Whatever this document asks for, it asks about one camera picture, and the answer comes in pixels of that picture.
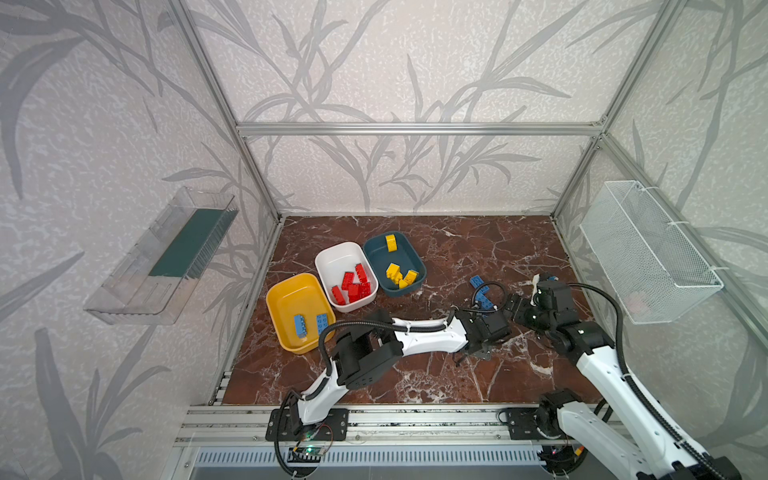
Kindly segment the blue lego cluster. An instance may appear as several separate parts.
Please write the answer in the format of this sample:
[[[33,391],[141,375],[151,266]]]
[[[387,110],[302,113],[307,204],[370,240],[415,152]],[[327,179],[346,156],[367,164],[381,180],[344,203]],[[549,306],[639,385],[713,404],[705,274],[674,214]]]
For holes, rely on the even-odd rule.
[[[471,277],[471,278],[470,278],[470,284],[471,284],[471,285],[472,285],[474,288],[480,288],[480,287],[483,287],[483,286],[484,286],[485,282],[484,282],[484,281],[481,279],[481,277],[480,277],[480,276],[478,276],[478,275],[475,275],[475,276],[473,276],[473,277]]]

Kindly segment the small yellow lego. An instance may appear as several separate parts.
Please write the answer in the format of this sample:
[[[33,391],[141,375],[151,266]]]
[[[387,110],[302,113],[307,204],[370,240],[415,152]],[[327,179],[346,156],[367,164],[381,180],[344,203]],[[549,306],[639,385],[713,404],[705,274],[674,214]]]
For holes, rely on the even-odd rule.
[[[401,276],[398,282],[400,289],[407,288],[412,285],[419,277],[419,272],[416,270],[409,270],[404,276]]]

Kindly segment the red lego brick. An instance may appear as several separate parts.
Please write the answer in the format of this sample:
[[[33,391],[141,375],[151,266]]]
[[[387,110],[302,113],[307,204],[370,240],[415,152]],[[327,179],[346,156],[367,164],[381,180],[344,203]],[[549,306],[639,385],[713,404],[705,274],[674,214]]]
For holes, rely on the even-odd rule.
[[[335,285],[335,286],[332,287],[331,293],[332,293],[332,297],[334,299],[334,302],[337,305],[345,305],[346,304],[346,299],[344,297],[343,291],[342,291],[342,289],[338,285]]]
[[[361,284],[367,284],[369,282],[368,275],[365,271],[364,266],[361,263],[358,263],[355,266],[355,272]]]
[[[371,287],[369,283],[353,283],[347,290],[348,300],[350,303],[357,302],[367,297],[371,293]]]
[[[343,291],[348,291],[349,287],[355,283],[356,274],[351,271],[346,271],[343,275],[342,283],[341,283],[341,289]]]

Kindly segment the yellow plastic bin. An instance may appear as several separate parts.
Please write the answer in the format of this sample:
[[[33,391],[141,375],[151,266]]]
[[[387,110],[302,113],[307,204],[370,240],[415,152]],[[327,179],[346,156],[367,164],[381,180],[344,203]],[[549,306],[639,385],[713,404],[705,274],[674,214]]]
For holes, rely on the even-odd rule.
[[[318,346],[316,317],[327,314],[329,326],[336,321],[319,280],[310,273],[300,273],[272,286],[266,295],[268,311],[281,347],[295,355],[303,355]],[[308,335],[298,338],[294,316],[306,318]]]

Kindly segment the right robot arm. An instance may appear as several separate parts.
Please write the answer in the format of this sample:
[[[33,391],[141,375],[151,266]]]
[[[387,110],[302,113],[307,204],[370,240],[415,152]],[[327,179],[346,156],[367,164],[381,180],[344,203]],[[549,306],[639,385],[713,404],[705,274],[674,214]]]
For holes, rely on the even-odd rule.
[[[726,457],[715,458],[655,401],[626,364],[623,316],[618,302],[599,288],[594,293],[613,307],[614,334],[582,321],[573,302],[573,284],[537,283],[531,297],[508,295],[501,312],[512,322],[547,337],[590,381],[626,428],[615,431],[569,389],[544,394],[535,421],[546,437],[581,444],[618,479],[738,479]]]

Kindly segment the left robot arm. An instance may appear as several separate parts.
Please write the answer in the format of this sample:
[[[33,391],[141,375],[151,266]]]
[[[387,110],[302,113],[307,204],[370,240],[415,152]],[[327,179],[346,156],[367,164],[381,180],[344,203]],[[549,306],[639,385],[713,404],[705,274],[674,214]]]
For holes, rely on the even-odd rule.
[[[378,382],[400,359],[442,352],[488,357],[511,335],[512,315],[501,309],[455,308],[444,318],[404,320],[378,310],[363,320],[338,322],[320,333],[324,370],[273,411],[273,437],[282,440],[319,426],[347,393]]]

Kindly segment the teal plastic bin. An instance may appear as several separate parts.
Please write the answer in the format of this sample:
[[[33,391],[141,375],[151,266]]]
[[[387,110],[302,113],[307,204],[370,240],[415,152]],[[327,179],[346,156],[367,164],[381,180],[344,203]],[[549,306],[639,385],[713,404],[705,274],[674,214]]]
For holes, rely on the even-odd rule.
[[[394,234],[397,250],[389,252],[385,236]],[[363,252],[372,268],[373,274],[379,281],[380,289],[389,297],[397,298],[418,291],[427,276],[427,268],[409,239],[399,231],[386,232],[368,239],[363,245]],[[409,270],[419,272],[418,279],[410,286],[400,289],[386,277],[390,263],[398,264],[404,276]]]

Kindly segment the white plastic bin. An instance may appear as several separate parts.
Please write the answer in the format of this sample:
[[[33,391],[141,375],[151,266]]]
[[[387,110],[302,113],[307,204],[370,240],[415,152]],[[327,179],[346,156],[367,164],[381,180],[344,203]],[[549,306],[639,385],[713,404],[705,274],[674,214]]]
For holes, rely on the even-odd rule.
[[[359,244],[347,241],[320,251],[315,267],[337,312],[349,313],[375,300],[379,282]]]

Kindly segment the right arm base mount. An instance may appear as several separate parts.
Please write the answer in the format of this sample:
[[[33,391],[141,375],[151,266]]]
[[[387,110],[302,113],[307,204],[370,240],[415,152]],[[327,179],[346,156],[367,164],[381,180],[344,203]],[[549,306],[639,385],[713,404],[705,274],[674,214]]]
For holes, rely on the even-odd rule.
[[[510,440],[543,442],[547,445],[568,445],[574,440],[549,421],[544,415],[540,420],[536,405],[508,407],[496,412],[496,420],[507,430]]]

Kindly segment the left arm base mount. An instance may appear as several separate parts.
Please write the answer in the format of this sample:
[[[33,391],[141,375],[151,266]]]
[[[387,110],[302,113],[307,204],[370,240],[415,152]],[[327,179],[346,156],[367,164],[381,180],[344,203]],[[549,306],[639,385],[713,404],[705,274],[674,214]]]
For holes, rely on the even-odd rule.
[[[313,440],[313,441],[343,441],[347,436],[349,426],[348,409],[331,409],[328,416],[316,424],[304,424],[298,417],[293,416],[287,409],[271,411],[265,439],[269,442]]]

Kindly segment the aluminium front rail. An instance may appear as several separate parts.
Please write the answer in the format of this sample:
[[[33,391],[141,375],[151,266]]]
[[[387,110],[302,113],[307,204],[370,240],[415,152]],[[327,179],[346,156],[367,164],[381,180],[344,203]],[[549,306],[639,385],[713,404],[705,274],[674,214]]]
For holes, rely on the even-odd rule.
[[[174,435],[176,446],[269,446],[274,438],[293,445],[297,437],[278,428],[274,405],[191,407]],[[576,445],[575,436],[547,438],[535,424],[534,404],[348,404],[347,415],[319,430],[341,446]]]

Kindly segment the clear plastic wall shelf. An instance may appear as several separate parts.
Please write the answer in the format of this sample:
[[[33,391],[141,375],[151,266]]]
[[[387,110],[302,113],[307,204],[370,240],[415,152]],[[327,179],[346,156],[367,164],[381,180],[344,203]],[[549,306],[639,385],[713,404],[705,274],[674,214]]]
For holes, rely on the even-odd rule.
[[[238,213],[233,194],[180,188],[84,310],[108,325],[176,323]]]

